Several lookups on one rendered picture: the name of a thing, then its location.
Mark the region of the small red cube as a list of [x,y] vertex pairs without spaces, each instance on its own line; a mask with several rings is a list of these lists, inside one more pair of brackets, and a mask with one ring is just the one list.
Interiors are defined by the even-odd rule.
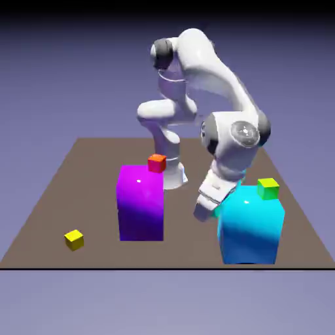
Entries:
[[147,161],[148,170],[153,173],[162,173],[166,169],[166,156],[152,154]]

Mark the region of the large cyan box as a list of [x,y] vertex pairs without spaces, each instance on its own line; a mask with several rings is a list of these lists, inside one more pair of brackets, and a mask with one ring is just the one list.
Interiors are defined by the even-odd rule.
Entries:
[[257,185],[239,185],[219,206],[217,237],[224,264],[272,265],[285,210],[278,199],[263,200]]

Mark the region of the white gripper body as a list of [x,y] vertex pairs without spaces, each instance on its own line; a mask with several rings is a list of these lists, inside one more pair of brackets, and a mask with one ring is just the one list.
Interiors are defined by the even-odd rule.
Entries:
[[206,221],[214,210],[235,191],[241,180],[241,173],[218,176],[213,170],[209,170],[198,190],[194,216],[201,222]]

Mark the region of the small yellow cube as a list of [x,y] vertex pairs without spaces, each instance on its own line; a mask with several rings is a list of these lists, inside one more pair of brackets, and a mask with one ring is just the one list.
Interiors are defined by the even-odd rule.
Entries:
[[84,236],[79,230],[72,230],[64,235],[65,244],[72,251],[84,246]]

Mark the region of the large purple box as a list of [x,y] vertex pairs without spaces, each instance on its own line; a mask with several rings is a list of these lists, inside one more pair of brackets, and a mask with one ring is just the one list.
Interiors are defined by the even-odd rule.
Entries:
[[164,239],[163,174],[145,165],[123,165],[116,184],[118,226],[122,241]]

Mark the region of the small green cube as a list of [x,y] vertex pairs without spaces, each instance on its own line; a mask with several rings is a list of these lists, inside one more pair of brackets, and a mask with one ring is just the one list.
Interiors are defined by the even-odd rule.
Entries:
[[256,191],[263,200],[275,200],[278,199],[279,184],[274,178],[258,179]]

